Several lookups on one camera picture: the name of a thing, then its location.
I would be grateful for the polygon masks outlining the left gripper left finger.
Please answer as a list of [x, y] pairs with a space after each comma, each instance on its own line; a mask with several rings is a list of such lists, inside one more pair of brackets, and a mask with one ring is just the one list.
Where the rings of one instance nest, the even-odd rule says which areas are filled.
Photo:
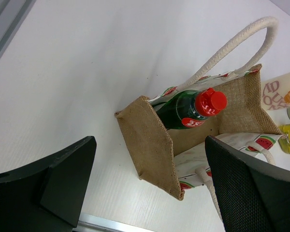
[[0, 232], [71, 232], [77, 227], [97, 143], [87, 136], [0, 174]]

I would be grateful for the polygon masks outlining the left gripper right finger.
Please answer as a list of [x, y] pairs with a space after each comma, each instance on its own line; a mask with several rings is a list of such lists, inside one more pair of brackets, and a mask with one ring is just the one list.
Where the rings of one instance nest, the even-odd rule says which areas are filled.
[[290, 171], [207, 136], [205, 152], [227, 232], [290, 232]]

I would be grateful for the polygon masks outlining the jute watermelon canvas bag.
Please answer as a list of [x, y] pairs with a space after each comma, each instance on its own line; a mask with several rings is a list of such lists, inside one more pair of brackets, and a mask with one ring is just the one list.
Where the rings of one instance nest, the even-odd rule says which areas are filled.
[[269, 50], [276, 37], [278, 20], [267, 16], [249, 24], [222, 46], [189, 80], [168, 89], [171, 97], [189, 87], [199, 85], [199, 80], [239, 44], [256, 32], [266, 29], [264, 42], [256, 54], [241, 68], [229, 73], [217, 87], [227, 93], [227, 108], [203, 126], [189, 132], [172, 134], [164, 127], [149, 99], [140, 96], [125, 109], [115, 114], [127, 149], [138, 176], [164, 190], [177, 200], [183, 200], [175, 172], [174, 158], [180, 152], [204, 142], [209, 135], [220, 133], [256, 132], [278, 134], [278, 127], [261, 108], [261, 81], [259, 60]]

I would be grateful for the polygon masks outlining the pump soap bottle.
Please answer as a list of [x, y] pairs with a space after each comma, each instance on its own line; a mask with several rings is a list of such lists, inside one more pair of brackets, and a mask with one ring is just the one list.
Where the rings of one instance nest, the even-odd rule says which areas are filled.
[[261, 106], [264, 110], [290, 108], [290, 73], [261, 82]]

